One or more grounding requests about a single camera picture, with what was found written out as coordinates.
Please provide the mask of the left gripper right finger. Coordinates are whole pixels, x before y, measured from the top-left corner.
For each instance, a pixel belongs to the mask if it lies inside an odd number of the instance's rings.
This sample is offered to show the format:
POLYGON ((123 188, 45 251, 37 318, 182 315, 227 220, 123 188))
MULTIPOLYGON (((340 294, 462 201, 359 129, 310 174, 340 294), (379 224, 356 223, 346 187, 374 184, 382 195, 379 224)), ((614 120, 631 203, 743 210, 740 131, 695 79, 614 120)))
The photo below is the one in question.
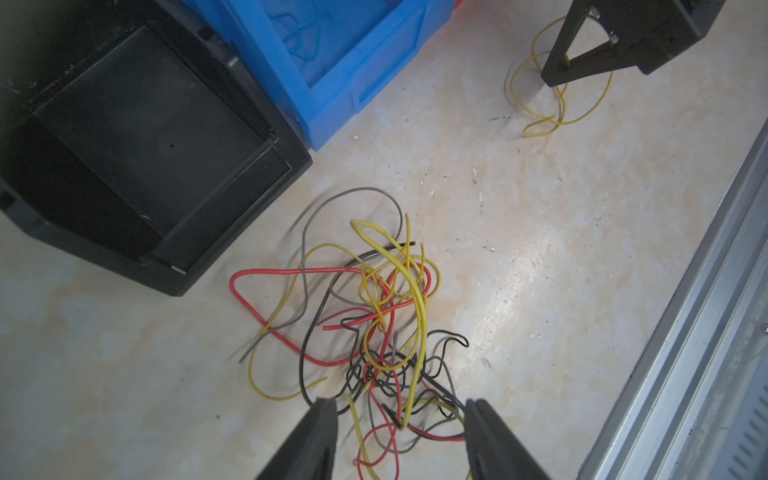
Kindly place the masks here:
POLYGON ((474 480, 549 478, 486 400, 468 399, 465 413, 465 444, 474 480))

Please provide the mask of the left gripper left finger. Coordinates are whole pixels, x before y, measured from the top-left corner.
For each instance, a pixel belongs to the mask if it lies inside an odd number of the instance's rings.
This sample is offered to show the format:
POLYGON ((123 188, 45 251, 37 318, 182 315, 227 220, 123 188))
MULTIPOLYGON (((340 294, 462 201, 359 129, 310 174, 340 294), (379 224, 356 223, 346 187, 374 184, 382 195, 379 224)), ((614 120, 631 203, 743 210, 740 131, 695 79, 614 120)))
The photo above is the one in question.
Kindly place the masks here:
POLYGON ((320 398, 310 407, 256 479, 331 479, 337 439, 336 401, 320 398))

